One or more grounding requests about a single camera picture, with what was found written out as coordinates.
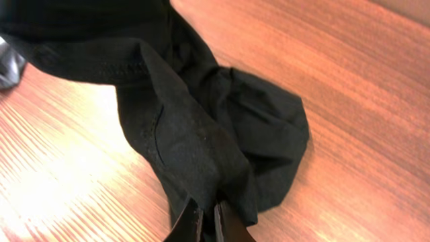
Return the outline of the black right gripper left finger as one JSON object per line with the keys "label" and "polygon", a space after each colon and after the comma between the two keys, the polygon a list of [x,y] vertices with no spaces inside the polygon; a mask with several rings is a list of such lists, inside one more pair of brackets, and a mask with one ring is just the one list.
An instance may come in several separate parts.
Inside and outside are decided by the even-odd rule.
{"label": "black right gripper left finger", "polygon": [[204,212],[189,198],[164,242],[203,242]]}

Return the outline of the black t-shirt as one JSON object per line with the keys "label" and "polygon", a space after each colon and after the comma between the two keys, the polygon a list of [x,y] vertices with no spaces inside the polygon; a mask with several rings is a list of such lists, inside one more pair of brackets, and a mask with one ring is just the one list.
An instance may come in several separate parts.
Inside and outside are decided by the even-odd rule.
{"label": "black t-shirt", "polygon": [[2,1],[1,37],[45,73],[115,87],[126,140],[174,222],[196,201],[204,241],[217,203],[247,228],[288,193],[310,138],[302,100],[220,66],[169,1]]}

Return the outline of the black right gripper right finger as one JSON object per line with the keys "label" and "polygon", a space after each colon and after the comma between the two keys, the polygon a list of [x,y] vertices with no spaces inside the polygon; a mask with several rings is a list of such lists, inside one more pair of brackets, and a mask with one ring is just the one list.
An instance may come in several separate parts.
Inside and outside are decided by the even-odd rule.
{"label": "black right gripper right finger", "polygon": [[235,210],[225,200],[214,208],[217,242],[256,242]]}

